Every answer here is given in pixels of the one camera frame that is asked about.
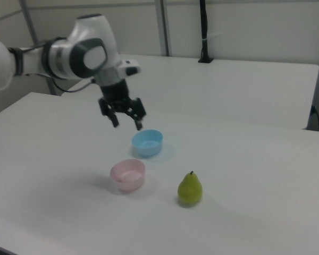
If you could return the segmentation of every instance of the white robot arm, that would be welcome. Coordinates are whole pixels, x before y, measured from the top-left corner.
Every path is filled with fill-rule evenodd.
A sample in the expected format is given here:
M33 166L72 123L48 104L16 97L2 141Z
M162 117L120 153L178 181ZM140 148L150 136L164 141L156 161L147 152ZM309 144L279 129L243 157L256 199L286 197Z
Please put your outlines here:
M115 113L134 119L138 130L146 115L139 98L131 100L125 81L140 72L137 61L121 59L107 19L100 14L77 18L67 38L48 40L34 48L6 48L0 42L0 90L13 76L39 74L52 79L94 77L102 90L99 100L102 114L118 126Z

